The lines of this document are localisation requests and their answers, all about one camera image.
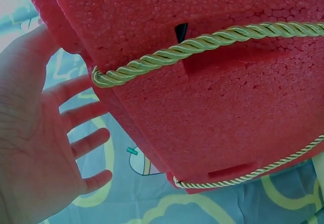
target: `twisted cord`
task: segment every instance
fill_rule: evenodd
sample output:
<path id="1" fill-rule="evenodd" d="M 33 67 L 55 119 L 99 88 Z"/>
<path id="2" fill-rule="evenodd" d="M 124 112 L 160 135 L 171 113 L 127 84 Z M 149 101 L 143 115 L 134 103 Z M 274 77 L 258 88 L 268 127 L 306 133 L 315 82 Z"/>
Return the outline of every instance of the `twisted cord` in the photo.
<path id="1" fill-rule="evenodd" d="M 92 72 L 92 81 L 94 85 L 100 88 L 120 86 L 136 76 L 159 69 L 162 66 L 175 64 L 180 59 L 185 59 L 192 54 L 217 49 L 220 46 L 228 46 L 234 42 L 277 36 L 285 38 L 324 36 L 324 22 L 264 22 L 246 26 L 232 26 L 213 34 L 203 34 L 197 38 L 184 40 L 180 44 L 161 49 L 150 55 L 144 55 L 140 59 L 130 61 L 116 71 L 110 70 L 106 74 L 95 67 Z"/>
<path id="2" fill-rule="evenodd" d="M 178 181 L 176 179 L 176 177 L 173 177 L 173 181 L 177 187 L 182 188 L 182 189 L 212 189 L 212 188 L 221 188 L 221 187 L 227 187 L 227 186 L 231 186 L 231 185 L 240 184 L 240 183 L 251 180 L 255 177 L 260 176 L 263 173 L 269 172 L 279 166 L 282 166 L 288 162 L 291 162 L 291 161 L 301 157 L 302 155 L 309 152 L 311 149 L 313 149 L 315 146 L 317 146 L 322 141 L 324 141 L 324 134 L 320 135 L 316 140 L 314 140 L 312 143 L 307 145 L 305 148 L 301 149 L 300 151 L 297 151 L 294 154 L 291 154 L 288 157 L 280 159 L 279 161 L 269 164 L 263 168 L 259 168 L 247 175 L 244 175 L 244 176 L 241 176 L 241 177 L 238 177 L 235 179 L 231 179 L 228 181 L 210 182 L 210 183 L 188 183 L 188 182 Z"/>
<path id="3" fill-rule="evenodd" d="M 171 46 L 168 49 L 161 49 L 150 55 L 144 55 L 140 59 L 130 61 L 127 65 L 119 67 L 116 71 L 109 70 L 106 74 L 102 73 L 95 66 L 92 71 L 92 81 L 94 85 L 100 88 L 120 86 L 134 79 L 136 76 L 159 69 L 162 66 L 175 64 L 177 61 L 196 53 L 217 49 L 220 46 L 228 46 L 234 42 L 245 42 L 249 39 L 274 38 L 278 36 L 285 38 L 292 38 L 294 36 L 324 36 L 324 23 L 264 22 L 246 26 L 232 26 L 213 34 L 203 34 L 197 38 L 184 40 L 180 44 Z M 301 157 L 322 141 L 324 141 L 324 135 L 320 135 L 315 141 L 286 158 L 232 180 L 211 183 L 187 183 L 178 181 L 176 177 L 173 180 L 175 185 L 182 189 L 221 188 L 243 183 Z"/>

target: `gold rope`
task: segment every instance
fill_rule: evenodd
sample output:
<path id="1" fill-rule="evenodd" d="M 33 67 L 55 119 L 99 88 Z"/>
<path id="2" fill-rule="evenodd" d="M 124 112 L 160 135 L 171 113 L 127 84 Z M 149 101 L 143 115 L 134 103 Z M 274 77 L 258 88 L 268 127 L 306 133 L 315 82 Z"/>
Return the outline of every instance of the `gold rope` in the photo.
<path id="1" fill-rule="evenodd" d="M 291 154 L 288 157 L 285 157 L 283 159 L 280 159 L 279 161 L 276 161 L 272 164 L 269 164 L 263 168 L 259 168 L 245 176 L 241 176 L 235 179 L 231 179 L 228 181 L 220 181 L 220 182 L 209 182 L 209 183 L 188 183 L 188 182 L 181 182 L 178 181 L 176 179 L 176 177 L 173 177 L 173 181 L 175 183 L 175 185 L 179 188 L 182 189 L 212 189 L 212 188 L 221 188 L 221 187 L 227 187 L 227 186 L 231 186 L 231 185 L 236 185 L 239 183 L 243 183 L 246 182 L 248 180 L 251 180 L 255 177 L 260 176 L 263 173 L 266 173 L 268 171 L 271 171 L 279 166 L 282 166 L 288 162 L 291 162 L 299 157 L 301 157 L 302 155 L 304 155 L 305 153 L 307 153 L 308 151 L 310 151 L 311 149 L 313 149 L 315 146 L 317 146 L 319 143 L 321 143 L 322 141 L 324 141 L 324 134 L 320 135 L 316 140 L 314 140 L 312 143 L 310 143 L 309 145 L 307 145 L 305 148 L 301 149 L 300 151 L 297 151 L 294 154 Z"/>
<path id="2" fill-rule="evenodd" d="M 220 46 L 228 46 L 234 42 L 245 42 L 249 39 L 274 38 L 278 36 L 285 38 L 292 38 L 294 36 L 324 36 L 324 22 L 264 22 L 246 26 L 232 26 L 213 34 L 203 34 L 197 38 L 184 40 L 180 44 L 167 49 L 161 49 L 150 55 L 144 55 L 140 59 L 133 60 L 127 65 L 119 67 L 116 71 L 110 70 L 106 74 L 102 73 L 95 66 L 92 71 L 92 81 L 94 85 L 100 88 L 120 86 L 134 79 L 136 76 L 146 74 L 162 66 L 175 64 L 179 60 L 196 53 L 217 49 Z M 173 177 L 173 180 L 175 185 L 182 189 L 211 189 L 239 184 L 299 158 L 322 141 L 324 141 L 324 135 L 320 135 L 305 148 L 286 158 L 232 180 L 212 183 L 187 183 L 178 181 L 176 177 Z"/>
<path id="3" fill-rule="evenodd" d="M 197 38 L 184 40 L 182 43 L 161 49 L 153 54 L 144 55 L 135 59 L 116 71 L 110 70 L 103 74 L 97 67 L 93 69 L 92 81 L 100 88 L 120 86 L 134 79 L 136 76 L 148 73 L 162 66 L 175 64 L 180 59 L 187 58 L 195 53 L 228 46 L 234 42 L 245 42 L 249 39 L 274 38 L 283 36 L 324 36 L 324 22 L 298 23 L 298 22 L 264 22 L 246 26 L 232 26 L 214 34 L 203 34 Z"/>

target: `finger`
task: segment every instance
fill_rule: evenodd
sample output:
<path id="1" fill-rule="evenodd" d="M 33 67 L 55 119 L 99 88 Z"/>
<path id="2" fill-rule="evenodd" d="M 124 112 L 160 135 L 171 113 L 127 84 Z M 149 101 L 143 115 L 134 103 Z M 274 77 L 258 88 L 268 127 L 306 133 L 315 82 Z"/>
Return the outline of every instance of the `finger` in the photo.
<path id="1" fill-rule="evenodd" d="M 87 74 L 58 83 L 44 91 L 45 95 L 54 96 L 58 105 L 62 105 L 73 96 L 91 87 L 91 80 Z"/>
<path id="2" fill-rule="evenodd" d="M 8 49 L 17 51 L 17 48 L 24 49 L 29 56 L 35 56 L 39 62 L 47 64 L 60 46 L 54 41 L 47 27 L 43 24 L 35 30 L 17 38 Z"/>
<path id="3" fill-rule="evenodd" d="M 76 159 L 84 156 L 109 140 L 110 133 L 107 129 L 98 129 L 96 132 L 71 144 L 71 150 Z"/>
<path id="4" fill-rule="evenodd" d="M 104 187 L 112 178 L 109 170 L 104 170 L 93 177 L 83 179 L 82 195 L 89 194 Z"/>
<path id="5" fill-rule="evenodd" d="M 61 114 L 67 132 L 73 128 L 108 112 L 108 107 L 100 101 L 80 106 Z"/>

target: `red foam box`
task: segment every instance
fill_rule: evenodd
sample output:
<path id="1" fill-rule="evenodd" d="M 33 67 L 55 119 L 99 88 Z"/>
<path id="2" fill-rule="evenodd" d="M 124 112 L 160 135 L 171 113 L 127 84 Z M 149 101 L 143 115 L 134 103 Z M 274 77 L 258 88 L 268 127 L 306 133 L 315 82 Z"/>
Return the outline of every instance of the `red foam box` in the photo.
<path id="1" fill-rule="evenodd" d="M 192 38 L 232 25 L 324 20 L 324 0 L 32 1 L 53 37 L 81 54 L 89 73 L 176 44 L 175 27 L 182 23 Z M 195 183 L 229 180 L 323 134 L 323 47 L 323 37 L 250 40 L 94 90 L 171 183 L 173 176 Z M 319 144 L 275 171 L 323 149 Z"/>

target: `palm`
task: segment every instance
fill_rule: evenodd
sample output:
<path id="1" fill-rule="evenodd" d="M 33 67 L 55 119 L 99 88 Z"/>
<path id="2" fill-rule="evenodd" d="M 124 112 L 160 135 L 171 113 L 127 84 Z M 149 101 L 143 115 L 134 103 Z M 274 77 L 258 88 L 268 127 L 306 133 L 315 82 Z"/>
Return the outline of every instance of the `palm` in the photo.
<path id="1" fill-rule="evenodd" d="M 0 117 L 0 129 L 2 124 L 8 129 L 0 132 L 0 136 L 7 135 L 6 141 L 0 141 L 0 160 L 6 164 L 4 177 L 10 183 L 3 187 L 8 192 L 5 196 L 16 200 L 13 205 L 20 216 L 41 221 L 77 196 L 92 192 L 110 180 L 109 171 L 82 179 L 76 164 L 77 158 L 107 141 L 109 132 L 100 129 L 70 144 L 67 137 L 70 130 L 107 110 L 100 102 L 94 102 L 60 113 L 59 106 L 90 87 L 90 79 L 82 76 L 42 92 L 45 66 L 35 68 L 30 63 L 40 57 L 35 53 L 28 56 L 26 66 L 16 67 L 15 78 L 0 74 L 0 84 L 6 82 L 11 92 L 1 101 L 2 93 L 8 90 L 0 90 L 0 113 L 4 115 Z M 26 54 L 11 55 L 8 66 L 15 66 L 13 61 L 22 59 L 26 60 Z"/>

